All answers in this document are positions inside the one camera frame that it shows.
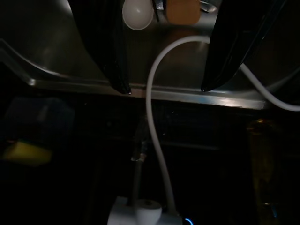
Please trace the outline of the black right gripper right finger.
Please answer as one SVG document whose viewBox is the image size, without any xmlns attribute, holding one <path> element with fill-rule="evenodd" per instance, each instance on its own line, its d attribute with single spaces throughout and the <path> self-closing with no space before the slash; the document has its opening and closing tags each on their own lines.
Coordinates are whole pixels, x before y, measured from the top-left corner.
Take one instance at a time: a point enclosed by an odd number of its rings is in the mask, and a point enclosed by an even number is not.
<svg viewBox="0 0 300 225">
<path fill-rule="evenodd" d="M 224 0 L 210 37 L 203 92 L 214 90 L 235 76 L 240 65 L 268 34 L 284 0 Z"/>
</svg>

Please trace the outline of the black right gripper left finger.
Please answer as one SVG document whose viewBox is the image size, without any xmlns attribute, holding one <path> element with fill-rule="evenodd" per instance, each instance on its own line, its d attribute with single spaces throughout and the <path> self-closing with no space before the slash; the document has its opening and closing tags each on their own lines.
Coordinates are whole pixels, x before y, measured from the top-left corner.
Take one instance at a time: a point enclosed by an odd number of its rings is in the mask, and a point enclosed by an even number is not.
<svg viewBox="0 0 300 225">
<path fill-rule="evenodd" d="M 68 1 L 83 45 L 112 88 L 130 94 L 120 0 Z"/>
</svg>

